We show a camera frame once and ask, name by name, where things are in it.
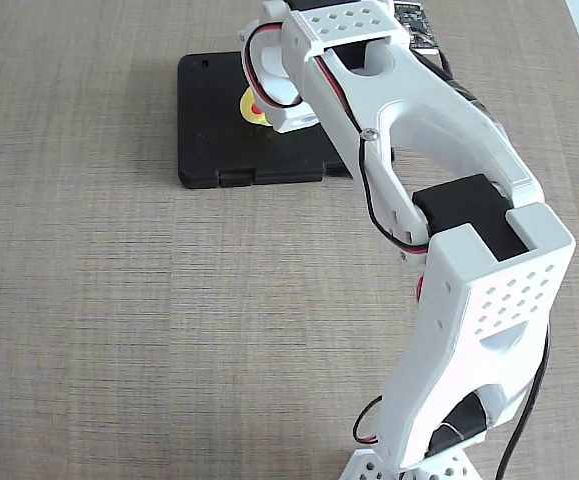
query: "robotic arm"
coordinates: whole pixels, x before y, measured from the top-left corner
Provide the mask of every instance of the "robotic arm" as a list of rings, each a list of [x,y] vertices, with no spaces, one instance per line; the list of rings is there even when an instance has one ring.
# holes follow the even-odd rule
[[[544,374],[573,237],[502,127],[410,50],[386,4],[291,11],[267,1],[241,38],[267,121],[280,133],[320,122],[374,225],[425,269],[413,337],[387,381],[376,434],[363,441],[373,449],[356,451],[341,478],[480,478],[462,451],[511,420]],[[338,49],[359,42],[364,63],[345,65]],[[395,147],[458,180],[410,198],[393,171]]]

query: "textured tabletop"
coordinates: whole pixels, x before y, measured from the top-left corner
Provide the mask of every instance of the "textured tabletop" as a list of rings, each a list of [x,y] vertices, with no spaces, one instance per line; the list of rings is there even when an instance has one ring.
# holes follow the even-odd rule
[[[349,180],[185,191],[176,66],[258,0],[0,0],[0,479],[337,479],[415,271]],[[579,245],[564,0],[426,0]],[[407,156],[407,187],[444,177]],[[508,478],[579,478],[579,246]],[[470,450],[492,479],[512,425]]]

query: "screw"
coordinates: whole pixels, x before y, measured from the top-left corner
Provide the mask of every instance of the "screw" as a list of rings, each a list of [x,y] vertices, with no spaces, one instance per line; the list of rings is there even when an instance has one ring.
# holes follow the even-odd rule
[[[375,128],[365,128],[360,132],[360,138],[366,142],[375,142],[378,140],[378,130]]]

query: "black wire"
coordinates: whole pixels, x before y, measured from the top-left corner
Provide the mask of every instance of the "black wire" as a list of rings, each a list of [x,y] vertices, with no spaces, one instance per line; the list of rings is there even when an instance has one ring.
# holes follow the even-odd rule
[[[356,120],[356,117],[353,114],[351,104],[349,103],[349,99],[347,98],[347,95],[345,94],[342,85],[340,85],[340,82],[335,77],[333,72],[329,69],[329,67],[327,66],[322,57],[316,57],[315,59],[320,68],[322,69],[323,73],[327,77],[327,79],[332,83],[332,87],[334,88],[334,91],[338,96],[338,99],[340,100],[340,103],[342,104],[343,110],[347,114],[347,117],[355,127],[358,134],[360,134],[362,132],[362,128],[360,127],[358,120]],[[362,185],[365,190],[365,197],[367,199],[367,210],[369,211],[369,218],[371,219],[371,222],[378,229],[378,231],[382,233],[385,236],[385,238],[387,238],[387,240],[389,240],[391,243],[396,245],[401,250],[404,250],[407,253],[415,253],[415,254],[426,253],[429,249],[428,242],[420,245],[410,245],[408,243],[405,243],[399,238],[394,237],[390,232],[388,232],[376,218],[376,213],[373,209],[373,202],[371,200],[371,187],[369,186],[369,179],[367,178],[367,171],[365,169],[365,156],[366,156],[365,143],[366,140],[360,138],[360,148],[358,152],[358,167],[360,169],[360,175],[362,177]]]
[[[358,120],[356,120],[356,117],[353,114],[353,110],[351,109],[351,103],[349,102],[347,94],[345,93],[345,90],[342,88],[342,85],[340,85],[340,82],[338,81],[338,79],[333,74],[333,72],[331,71],[331,69],[329,68],[329,66],[322,57],[316,57],[316,63],[324,71],[327,80],[333,83],[334,91],[338,95],[338,99],[342,104],[342,108],[344,109],[345,113],[347,114],[347,117],[349,118],[354,128],[358,132],[358,135],[360,135],[360,133],[362,132],[362,128],[360,127]]]
[[[302,103],[302,98],[298,97],[296,99],[295,102],[289,104],[289,105],[284,105],[282,103],[279,103],[277,101],[275,101],[273,98],[271,98],[271,96],[265,91],[264,87],[262,86],[262,84],[260,83],[260,80],[258,78],[258,75],[256,74],[256,70],[253,67],[253,62],[251,61],[251,42],[253,41],[254,37],[263,29],[267,28],[267,27],[281,27],[282,23],[281,22],[272,22],[272,23],[262,23],[260,25],[258,25],[253,32],[251,32],[251,35],[249,35],[249,38],[247,39],[247,41],[245,42],[245,65],[247,66],[247,70],[248,70],[248,75],[249,75],[249,79],[251,80],[251,82],[254,85],[254,89],[256,90],[256,92],[258,92],[258,94],[262,97],[262,99],[268,103],[269,105],[276,107],[276,108],[282,108],[282,109],[286,109],[286,108],[293,108],[296,107],[298,105],[300,105]]]
[[[500,459],[500,465],[498,466],[498,471],[496,472],[496,480],[502,480],[502,478],[505,476],[505,472],[507,471],[507,465],[509,464],[511,455],[513,454],[513,451],[516,448],[516,445],[518,445],[518,440],[520,440],[520,436],[522,435],[522,432],[527,426],[529,416],[531,415],[531,412],[533,412],[533,407],[536,405],[538,393],[540,392],[542,381],[545,378],[545,373],[547,372],[547,364],[549,363],[550,350],[551,350],[551,331],[547,326],[547,338],[545,339],[545,347],[542,354],[542,361],[540,362],[540,366],[538,367],[536,376],[534,377],[533,383],[531,384],[531,390],[529,391],[529,396],[527,397],[525,408],[522,410],[522,414],[520,415],[520,420],[518,420],[518,425],[516,425],[516,429],[513,431],[513,434],[509,439],[509,443],[507,444],[507,448],[505,448],[505,452],[502,454],[502,458]]]
[[[358,415],[358,418],[356,419],[356,423],[353,424],[353,431],[352,431],[353,439],[356,442],[361,443],[363,445],[374,445],[374,444],[378,443],[378,439],[367,441],[367,440],[360,438],[358,436],[358,427],[360,426],[360,422],[362,422],[362,419],[365,418],[365,415],[367,415],[367,413],[369,413],[369,410],[371,410],[373,407],[375,407],[381,401],[382,401],[382,395],[378,395],[371,402],[369,402],[369,404],[362,410],[362,412],[360,412],[360,415]]]
[[[440,63],[442,64],[442,69],[447,72],[447,75],[453,78],[453,70],[451,69],[451,64],[449,63],[449,59],[445,55],[445,52],[438,49],[438,54],[440,55]]]
[[[366,156],[366,148],[365,148],[366,140],[360,139],[360,150],[358,152],[358,166],[360,167],[360,176],[362,177],[362,185],[365,189],[365,196],[367,198],[367,210],[369,211],[369,218],[371,218],[371,222],[374,226],[382,233],[387,240],[391,243],[396,245],[401,250],[404,250],[408,253],[425,253],[429,249],[429,243],[424,243],[421,245],[409,245],[408,243],[403,242],[399,238],[394,237],[390,232],[388,232],[385,227],[383,227],[378,219],[376,218],[376,213],[373,209],[373,202],[371,200],[371,189],[369,187],[369,179],[367,178],[367,170],[365,168],[365,156]]]

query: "black platform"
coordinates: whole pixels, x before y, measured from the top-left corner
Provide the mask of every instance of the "black platform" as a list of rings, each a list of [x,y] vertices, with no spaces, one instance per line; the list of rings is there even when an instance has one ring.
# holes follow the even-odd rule
[[[178,176],[187,188],[321,181],[349,173],[320,125],[278,134],[240,114],[239,52],[178,65]]]

